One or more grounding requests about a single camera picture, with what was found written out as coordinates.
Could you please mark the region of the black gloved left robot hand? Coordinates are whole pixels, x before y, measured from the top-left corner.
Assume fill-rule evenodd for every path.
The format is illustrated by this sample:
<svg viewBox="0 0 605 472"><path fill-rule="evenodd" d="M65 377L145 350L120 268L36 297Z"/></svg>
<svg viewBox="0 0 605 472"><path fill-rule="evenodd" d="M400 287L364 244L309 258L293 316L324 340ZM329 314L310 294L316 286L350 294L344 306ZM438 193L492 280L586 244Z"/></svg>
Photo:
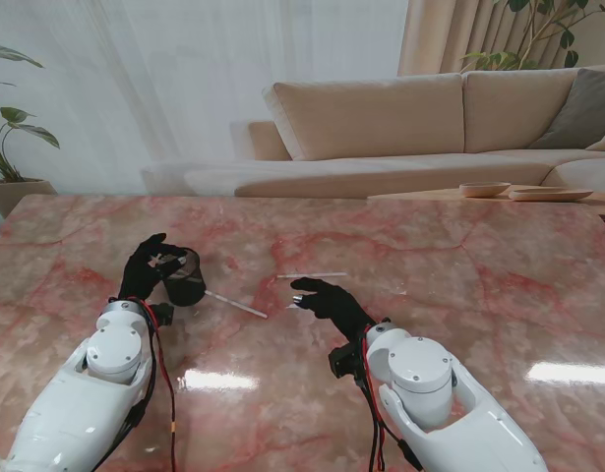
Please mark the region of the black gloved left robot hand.
<svg viewBox="0 0 605 472"><path fill-rule="evenodd" d="M177 272L186 262L186 251L166 244L165 233L153 234L128 259L117 298L146 301L154 288Z"/></svg>

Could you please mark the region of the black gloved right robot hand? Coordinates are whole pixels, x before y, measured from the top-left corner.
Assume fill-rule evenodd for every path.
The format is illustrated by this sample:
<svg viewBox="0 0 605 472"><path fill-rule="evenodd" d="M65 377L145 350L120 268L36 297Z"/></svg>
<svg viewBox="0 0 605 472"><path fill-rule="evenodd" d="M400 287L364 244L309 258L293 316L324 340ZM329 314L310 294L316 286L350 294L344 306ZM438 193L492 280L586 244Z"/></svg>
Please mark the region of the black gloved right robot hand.
<svg viewBox="0 0 605 472"><path fill-rule="evenodd" d="M362 332L376 324L356 299L340 286L309 277L295 279L290 286L303 292L294 301L299 308L311 311L319 320L331 320L350 342L357 341Z"/></svg>

